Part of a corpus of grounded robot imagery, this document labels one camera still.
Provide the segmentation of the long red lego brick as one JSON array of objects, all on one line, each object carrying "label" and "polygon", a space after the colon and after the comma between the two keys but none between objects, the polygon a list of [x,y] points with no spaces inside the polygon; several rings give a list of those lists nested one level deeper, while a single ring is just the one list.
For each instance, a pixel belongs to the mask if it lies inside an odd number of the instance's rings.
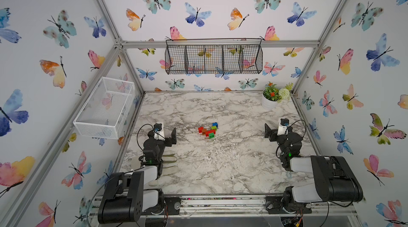
[{"label": "long red lego brick", "polygon": [[206,131],[205,135],[206,137],[209,137],[210,134],[215,134],[215,133],[216,133],[216,130],[209,130],[209,131]]}]

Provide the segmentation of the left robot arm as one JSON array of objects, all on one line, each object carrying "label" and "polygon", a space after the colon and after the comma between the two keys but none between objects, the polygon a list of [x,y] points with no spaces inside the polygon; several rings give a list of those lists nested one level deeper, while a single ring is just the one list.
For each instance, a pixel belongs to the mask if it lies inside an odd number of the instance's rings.
[{"label": "left robot arm", "polygon": [[99,224],[123,224],[138,222],[143,215],[162,215],[168,219],[169,207],[163,191],[148,189],[146,185],[156,181],[163,173],[164,151],[177,144],[177,129],[165,137],[162,123],[151,125],[148,139],[140,147],[142,155],[137,158],[140,167],[116,172],[102,185],[104,190],[97,212]]}]

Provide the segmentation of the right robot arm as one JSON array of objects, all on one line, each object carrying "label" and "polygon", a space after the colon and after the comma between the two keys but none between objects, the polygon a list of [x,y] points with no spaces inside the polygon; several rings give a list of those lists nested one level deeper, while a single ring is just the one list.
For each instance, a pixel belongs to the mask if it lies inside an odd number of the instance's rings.
[{"label": "right robot arm", "polygon": [[293,131],[287,118],[281,118],[276,129],[265,125],[264,137],[277,143],[275,155],[285,171],[312,175],[311,183],[289,186],[282,196],[268,197],[267,211],[310,214],[311,203],[348,207],[363,200],[363,189],[345,158],[300,155],[304,136]]}]

